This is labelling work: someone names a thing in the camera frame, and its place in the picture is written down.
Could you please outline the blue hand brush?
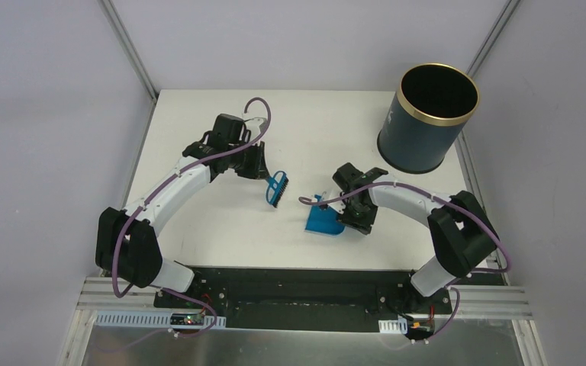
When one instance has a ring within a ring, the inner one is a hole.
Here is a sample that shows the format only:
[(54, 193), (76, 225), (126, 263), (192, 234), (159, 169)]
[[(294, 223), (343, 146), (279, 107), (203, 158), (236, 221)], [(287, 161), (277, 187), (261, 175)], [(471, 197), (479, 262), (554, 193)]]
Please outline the blue hand brush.
[(266, 189), (266, 202), (277, 208), (282, 199), (285, 189), (288, 186), (289, 179), (285, 171), (279, 170), (266, 179), (268, 186)]

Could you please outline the blue plastic dustpan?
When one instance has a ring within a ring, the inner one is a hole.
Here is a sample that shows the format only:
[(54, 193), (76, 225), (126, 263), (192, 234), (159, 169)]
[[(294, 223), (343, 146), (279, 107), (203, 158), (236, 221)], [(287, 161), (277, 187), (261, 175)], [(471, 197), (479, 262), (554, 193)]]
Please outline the blue plastic dustpan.
[(305, 230), (328, 236), (338, 236), (345, 230), (345, 226), (338, 221), (338, 216), (344, 213), (346, 205), (334, 202), (328, 205), (311, 205)]

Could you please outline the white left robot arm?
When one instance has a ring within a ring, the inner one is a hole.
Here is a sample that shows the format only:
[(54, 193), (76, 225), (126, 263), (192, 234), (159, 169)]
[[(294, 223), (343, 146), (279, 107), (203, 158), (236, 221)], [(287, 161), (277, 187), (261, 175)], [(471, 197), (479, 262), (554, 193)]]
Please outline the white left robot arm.
[(126, 207), (101, 213), (95, 264), (139, 288), (171, 289), (182, 307), (196, 307), (202, 288), (193, 282), (193, 270), (165, 258), (158, 237), (187, 200), (228, 169), (241, 178), (268, 178), (265, 143), (257, 141), (268, 126), (264, 117), (219, 114), (213, 128), (182, 151), (161, 182)]

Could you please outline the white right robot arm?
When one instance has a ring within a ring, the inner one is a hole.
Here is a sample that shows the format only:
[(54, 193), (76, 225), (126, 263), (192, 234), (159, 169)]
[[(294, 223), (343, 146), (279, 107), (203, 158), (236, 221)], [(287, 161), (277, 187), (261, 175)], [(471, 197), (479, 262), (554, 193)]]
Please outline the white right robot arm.
[(378, 209), (400, 213), (430, 232), (433, 257), (404, 281), (402, 300), (419, 313), (433, 302), (433, 295), (471, 274), (500, 240), (473, 194), (460, 191), (438, 195), (395, 181), (380, 168), (367, 172), (353, 164), (340, 166), (332, 176), (340, 189), (339, 223), (362, 234), (372, 231)]

